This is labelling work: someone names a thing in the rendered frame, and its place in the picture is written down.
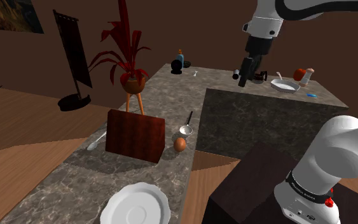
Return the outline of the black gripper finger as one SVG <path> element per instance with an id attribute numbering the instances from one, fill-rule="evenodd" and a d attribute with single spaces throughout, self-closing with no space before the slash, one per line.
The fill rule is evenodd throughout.
<path id="1" fill-rule="evenodd" d="M 239 80 L 238 86 L 245 87 L 247 80 L 253 80 L 262 58 L 262 55 L 250 55 L 249 57 L 245 57 L 243 59 L 241 68 L 234 70 L 232 75 L 234 80 Z"/>

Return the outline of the black coffee pot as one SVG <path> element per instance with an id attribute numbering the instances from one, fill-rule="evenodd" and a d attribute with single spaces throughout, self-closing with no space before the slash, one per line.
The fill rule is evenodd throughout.
<path id="1" fill-rule="evenodd" d="M 267 71 L 261 71 L 260 73 L 255 73 L 254 77 L 252 79 L 252 82 L 255 84 L 262 84 L 264 81 L 267 80 L 268 72 Z"/>

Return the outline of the white frying pan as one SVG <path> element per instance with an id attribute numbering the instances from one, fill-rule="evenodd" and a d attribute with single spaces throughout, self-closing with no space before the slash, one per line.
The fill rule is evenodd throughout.
<path id="1" fill-rule="evenodd" d="M 277 72 L 277 74 L 279 77 L 276 79 L 273 79 L 270 82 L 271 87 L 274 88 L 275 90 L 277 90 L 279 92 L 293 94 L 300 89 L 300 86 L 298 84 L 293 83 L 288 80 L 284 80 L 279 72 Z"/>

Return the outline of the beige pepper mill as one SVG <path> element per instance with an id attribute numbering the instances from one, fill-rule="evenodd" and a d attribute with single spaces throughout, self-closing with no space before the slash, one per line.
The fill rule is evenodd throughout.
<path id="1" fill-rule="evenodd" d="M 302 77 L 302 79 L 299 81 L 299 85 L 301 87 L 306 87 L 308 85 L 308 82 L 310 81 L 311 75 L 314 73 L 314 70 L 312 68 L 306 69 L 306 73 Z"/>

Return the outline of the black round object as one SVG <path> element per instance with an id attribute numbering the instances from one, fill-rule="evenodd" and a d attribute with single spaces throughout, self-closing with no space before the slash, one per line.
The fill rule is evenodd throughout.
<path id="1" fill-rule="evenodd" d="M 182 73 L 182 71 L 181 71 L 181 69 L 182 69 L 182 62 L 180 61 L 180 60 L 173 60 L 172 62 L 171 62 L 171 73 L 172 74 L 181 74 Z"/>

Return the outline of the brown egg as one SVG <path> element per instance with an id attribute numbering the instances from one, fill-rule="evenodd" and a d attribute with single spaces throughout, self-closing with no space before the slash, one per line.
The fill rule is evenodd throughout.
<path id="1" fill-rule="evenodd" d="M 186 148 L 186 140 L 182 137 L 178 137 L 174 141 L 174 149 L 178 152 L 184 151 Z"/>

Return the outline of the dark wooden robot stand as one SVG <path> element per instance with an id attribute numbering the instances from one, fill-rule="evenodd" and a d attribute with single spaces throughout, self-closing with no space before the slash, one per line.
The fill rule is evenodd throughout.
<path id="1" fill-rule="evenodd" d="M 202 224 L 296 224 L 283 215 L 273 190 L 297 163 L 256 143 L 210 195 Z M 341 224 L 358 224 L 358 193 L 339 183 L 333 190 Z"/>

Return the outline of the red plant in orange pot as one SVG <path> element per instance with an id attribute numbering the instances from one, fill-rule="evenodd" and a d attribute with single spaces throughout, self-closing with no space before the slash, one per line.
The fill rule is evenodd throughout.
<path id="1" fill-rule="evenodd" d="M 118 0 L 118 8 L 120 13 L 119 21 L 111 22 L 113 28 L 111 30 L 103 30 L 100 40 L 104 41 L 111 37 L 120 50 L 116 53 L 113 50 L 98 53 L 88 66 L 93 70 L 100 64 L 110 62 L 112 68 L 109 72 L 111 83 L 114 83 L 114 74 L 117 67 L 122 68 L 124 73 L 120 76 L 120 83 L 126 92 L 126 110 L 129 110 L 130 98 L 132 95 L 137 97 L 141 114 L 144 114 L 142 105 L 141 92 L 144 90 L 146 78 L 149 77 L 145 70 L 136 67 L 136 56 L 140 50 L 146 50 L 146 46 L 139 46 L 141 40 L 141 31 L 131 31 L 128 18 L 126 0 Z"/>

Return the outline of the dark red wooden box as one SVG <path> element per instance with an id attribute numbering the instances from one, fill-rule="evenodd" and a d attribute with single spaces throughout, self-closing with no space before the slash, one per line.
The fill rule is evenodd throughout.
<path id="1" fill-rule="evenodd" d="M 164 149 L 164 119 L 116 109 L 108 112 L 106 151 L 157 164 Z"/>

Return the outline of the silver spoon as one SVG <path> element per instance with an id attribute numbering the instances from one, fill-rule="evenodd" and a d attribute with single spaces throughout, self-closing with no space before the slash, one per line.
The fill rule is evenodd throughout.
<path id="1" fill-rule="evenodd" d="M 103 138 L 104 136 L 106 135 L 106 131 L 98 138 L 96 139 L 94 142 L 92 142 L 88 147 L 87 147 L 87 150 L 93 150 L 97 147 L 98 143 L 99 143 L 99 140 L 101 138 Z"/>

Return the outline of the white scalloped plate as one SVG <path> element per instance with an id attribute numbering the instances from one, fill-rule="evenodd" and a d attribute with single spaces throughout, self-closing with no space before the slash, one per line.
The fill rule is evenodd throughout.
<path id="1" fill-rule="evenodd" d="M 100 214 L 100 224 L 168 224 L 167 196 L 155 185 L 139 182 L 114 194 Z"/>

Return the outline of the dark banner on round base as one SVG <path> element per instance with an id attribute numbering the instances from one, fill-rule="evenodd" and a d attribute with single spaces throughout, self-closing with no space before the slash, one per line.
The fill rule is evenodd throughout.
<path id="1" fill-rule="evenodd" d="M 92 81 L 86 63 L 81 35 L 78 27 L 78 19 L 58 13 L 53 10 L 53 15 L 57 23 L 59 34 L 65 50 L 67 61 L 71 70 L 76 94 L 71 94 L 61 98 L 58 106 L 61 111 L 74 111 L 87 106 L 91 102 L 89 95 L 83 97 L 80 93 L 78 82 L 92 88 Z"/>

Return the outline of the dark wall picture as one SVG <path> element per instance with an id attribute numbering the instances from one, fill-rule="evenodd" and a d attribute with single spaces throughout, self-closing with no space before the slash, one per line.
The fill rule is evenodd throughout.
<path id="1" fill-rule="evenodd" d="M 44 33 L 31 0 L 0 0 L 0 30 Z"/>

